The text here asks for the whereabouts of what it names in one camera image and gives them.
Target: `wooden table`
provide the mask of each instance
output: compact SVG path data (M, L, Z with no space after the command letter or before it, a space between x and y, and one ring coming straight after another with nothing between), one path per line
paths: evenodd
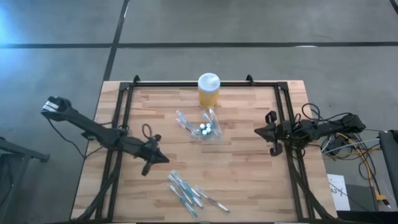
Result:
M288 84L294 112L301 113L301 106L308 102L304 83L288 81ZM96 122L112 120L118 88L119 82L104 82ZM128 154L123 156L114 222L296 221L285 152L271 157L269 148L272 144L253 131L266 125L266 113L277 111L273 88L221 87L215 112L224 136L216 143L194 141L177 124L176 110L183 112L194 125L204 122L197 88L134 89L129 134L144 139L141 126L150 124L154 134L162 135L160 148L170 163L152 166L149 174L143 177L144 161ZM97 142L91 142L87 152L98 146ZM317 147L306 150L304 161L310 188L328 212L336 216L321 152ZM79 216L98 193L105 157L106 150L103 149L85 161L72 218ZM196 208L199 217L193 218L167 187L167 175L172 169L190 185L200 186L231 213L227 214L204 200L205 209ZM306 216L302 193L300 198Z

